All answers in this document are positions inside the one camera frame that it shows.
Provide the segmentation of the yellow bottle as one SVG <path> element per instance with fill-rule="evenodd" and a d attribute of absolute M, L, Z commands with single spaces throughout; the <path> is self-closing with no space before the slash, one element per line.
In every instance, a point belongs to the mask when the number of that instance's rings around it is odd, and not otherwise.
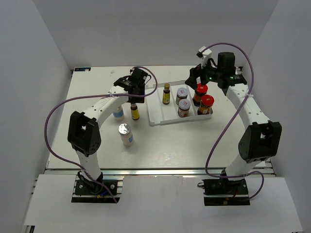
<path fill-rule="evenodd" d="M 164 85 L 164 89 L 163 89 L 163 96 L 162 96 L 162 103 L 167 105 L 170 103 L 170 84 L 169 83 L 165 83 Z"/>
<path fill-rule="evenodd" d="M 131 116 L 133 120 L 138 120 L 140 118 L 138 107 L 136 103 L 131 103 Z"/>

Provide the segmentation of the red-lid chili sauce jar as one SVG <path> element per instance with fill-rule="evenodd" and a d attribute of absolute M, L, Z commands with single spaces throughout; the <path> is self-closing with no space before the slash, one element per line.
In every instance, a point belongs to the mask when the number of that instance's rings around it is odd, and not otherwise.
<path fill-rule="evenodd" d="M 195 89 L 194 95 L 192 97 L 193 104 L 195 106 L 199 106 L 202 96 L 204 96 L 208 91 L 207 85 L 202 85 L 200 83 L 197 84 L 197 88 Z"/>

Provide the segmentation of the white-lid sauce jar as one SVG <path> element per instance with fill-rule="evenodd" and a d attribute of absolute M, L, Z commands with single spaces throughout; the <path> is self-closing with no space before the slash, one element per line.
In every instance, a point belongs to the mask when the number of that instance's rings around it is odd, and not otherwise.
<path fill-rule="evenodd" d="M 188 99 L 182 99 L 178 104 L 178 115 L 180 117 L 187 117 L 189 115 L 191 102 Z"/>
<path fill-rule="evenodd" d="M 187 97 L 188 97 L 188 90 L 184 87 L 178 88 L 175 103 L 179 105 L 179 102 L 181 100 L 186 99 Z"/>

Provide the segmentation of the yellow bottle front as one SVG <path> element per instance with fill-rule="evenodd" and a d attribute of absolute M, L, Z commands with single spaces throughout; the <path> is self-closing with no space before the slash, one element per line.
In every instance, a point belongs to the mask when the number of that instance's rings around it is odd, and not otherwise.
<path fill-rule="evenodd" d="M 163 96 L 162 96 L 162 103 L 167 105 L 170 103 L 170 84 L 169 83 L 165 83 L 164 85 L 164 89 L 163 89 Z"/>

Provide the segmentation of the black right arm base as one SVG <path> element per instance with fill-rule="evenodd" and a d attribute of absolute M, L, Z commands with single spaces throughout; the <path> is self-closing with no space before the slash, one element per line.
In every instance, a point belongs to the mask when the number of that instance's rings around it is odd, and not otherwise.
<path fill-rule="evenodd" d="M 204 179 L 197 184 L 203 189 L 205 206 L 249 206 L 246 180 Z"/>

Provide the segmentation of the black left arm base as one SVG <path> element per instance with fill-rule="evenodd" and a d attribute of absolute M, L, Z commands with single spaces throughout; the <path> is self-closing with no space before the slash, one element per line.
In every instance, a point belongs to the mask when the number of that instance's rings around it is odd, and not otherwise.
<path fill-rule="evenodd" d="M 106 188 L 101 185 L 91 185 L 88 181 L 82 181 L 76 176 L 72 192 L 72 203 L 112 203 L 119 202 L 122 192 L 123 180 L 121 178 L 103 179 L 103 184 L 109 189 L 115 200 Z"/>

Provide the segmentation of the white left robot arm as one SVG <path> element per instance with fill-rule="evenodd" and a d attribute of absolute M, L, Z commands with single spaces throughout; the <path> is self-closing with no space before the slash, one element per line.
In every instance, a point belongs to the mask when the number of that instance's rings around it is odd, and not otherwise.
<path fill-rule="evenodd" d="M 145 81 L 148 73 L 139 67 L 129 76 L 118 78 L 104 97 L 83 112 L 73 112 L 69 121 L 68 142 L 76 151 L 86 188 L 97 194 L 103 187 L 103 175 L 97 158 L 101 145 L 100 128 L 105 120 L 124 103 L 145 102 Z"/>

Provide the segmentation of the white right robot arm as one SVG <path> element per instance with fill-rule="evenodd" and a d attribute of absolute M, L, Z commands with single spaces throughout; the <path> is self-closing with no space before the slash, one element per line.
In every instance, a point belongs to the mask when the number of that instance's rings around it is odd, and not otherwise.
<path fill-rule="evenodd" d="M 190 69 L 186 85 L 195 89 L 208 82 L 217 83 L 224 95 L 232 102 L 245 127 L 238 143 L 238 156 L 221 174 L 219 187 L 224 193 L 232 193 L 237 188 L 236 180 L 243 179 L 257 164 L 276 156 L 282 126 L 271 121 L 259 108 L 249 93 L 250 85 L 242 74 L 236 73 L 235 55 L 232 52 L 218 54 L 217 62 L 211 58 L 211 50 L 202 48 L 197 52 L 201 64 Z"/>

